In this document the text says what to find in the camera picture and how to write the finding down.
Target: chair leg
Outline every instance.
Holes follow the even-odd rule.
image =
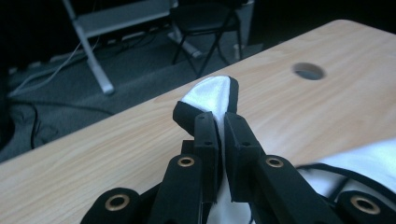
[[[207,66],[207,63],[209,62],[210,57],[212,57],[212,54],[213,54],[213,52],[215,51],[215,48],[216,48],[217,45],[219,44],[219,41],[220,41],[220,39],[221,39],[221,36],[222,36],[222,33],[216,35],[215,42],[213,43],[212,47],[210,48],[210,51],[209,51],[209,53],[207,54],[207,56],[206,56],[206,58],[205,58],[205,60],[204,60],[204,63],[203,63],[203,65],[201,66],[201,69],[200,69],[199,72],[198,72],[198,77],[201,77],[201,76],[202,76],[202,73],[204,72],[204,70],[205,70],[205,68],[206,68],[206,66]]]
[[[220,44],[218,44],[217,49],[218,49],[218,53],[219,53],[219,56],[220,56],[221,60],[222,60],[225,64],[230,65],[230,63],[227,61],[227,59],[224,57],[224,54],[223,54],[222,51],[221,51]]]
[[[238,52],[239,52],[239,61],[241,61],[242,58],[242,38],[241,38],[241,28],[238,28],[238,30],[236,31],[236,38],[238,40]]]
[[[177,46],[177,51],[176,51],[176,53],[175,53],[175,56],[174,56],[174,58],[173,58],[173,60],[172,60],[172,64],[175,64],[175,63],[176,63],[178,54],[179,54],[180,51],[183,49],[183,44],[184,44],[184,41],[186,41],[186,37],[187,37],[186,35],[183,35],[183,37],[181,38],[181,41],[180,41],[180,43],[179,43],[178,46]]]

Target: gray carpet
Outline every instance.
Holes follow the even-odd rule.
[[[251,9],[252,5],[247,5],[238,11],[242,20],[244,43],[248,39]],[[195,74],[183,54],[180,54],[177,64],[171,64],[176,52],[176,45],[167,37],[171,31],[170,27],[164,27],[144,38],[138,36],[96,49],[95,55],[116,88],[111,95],[102,94],[86,64],[84,53],[80,53],[48,85],[15,97],[13,100],[20,102],[12,105],[10,113],[16,131],[7,146],[0,150],[0,162],[32,150],[32,145],[43,146],[108,118],[111,114],[117,114],[195,80]],[[203,52],[208,51],[210,46],[207,36],[196,36],[189,41]],[[235,33],[224,35],[220,41],[223,54],[230,63],[237,62],[233,49],[235,43]],[[259,52],[261,48],[262,46],[246,47],[244,57]],[[63,61],[64,59],[16,72],[10,75],[9,86],[15,88],[30,75],[56,68]],[[194,61],[200,65],[203,60]],[[224,66],[226,64],[215,52],[204,75]],[[46,78],[48,77],[32,84],[40,83]]]

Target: black chair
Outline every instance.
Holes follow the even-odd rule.
[[[190,59],[190,55],[183,50],[197,77],[200,77],[215,49],[218,49],[220,58],[227,63],[219,48],[219,41],[224,32],[235,31],[238,47],[241,49],[241,25],[235,12],[240,4],[237,4],[236,0],[226,0],[223,1],[223,3],[220,3],[219,1],[193,2],[194,3],[183,5],[179,1],[178,7],[170,9],[170,18],[182,35],[172,64],[176,63],[177,56],[182,50],[182,46],[186,41],[187,36],[215,35],[215,41],[198,71],[195,69],[195,66]],[[239,50],[239,60],[241,59],[242,50]]]

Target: wooden table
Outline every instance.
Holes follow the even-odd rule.
[[[321,80],[296,76],[313,63]],[[214,75],[239,81],[238,114],[269,154],[306,163],[396,136],[396,36],[334,21]],[[143,193],[191,139],[172,121],[197,81],[0,165],[0,223],[79,223],[103,192]]]

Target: white fabric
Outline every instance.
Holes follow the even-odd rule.
[[[396,138],[355,148],[318,162],[365,175],[396,192]],[[340,178],[340,175],[323,171],[301,171],[301,174],[317,193],[324,196],[328,196],[329,191]],[[345,187],[345,190],[352,189],[370,193],[381,199],[381,196],[376,192],[357,182],[352,181]]]
[[[204,112],[211,111],[218,124],[221,151],[224,155],[224,114],[227,112],[231,80],[226,76],[209,77],[196,84],[182,99]],[[232,203],[223,157],[223,180],[218,194],[218,203],[212,206],[207,224],[245,224],[250,221],[247,203]]]

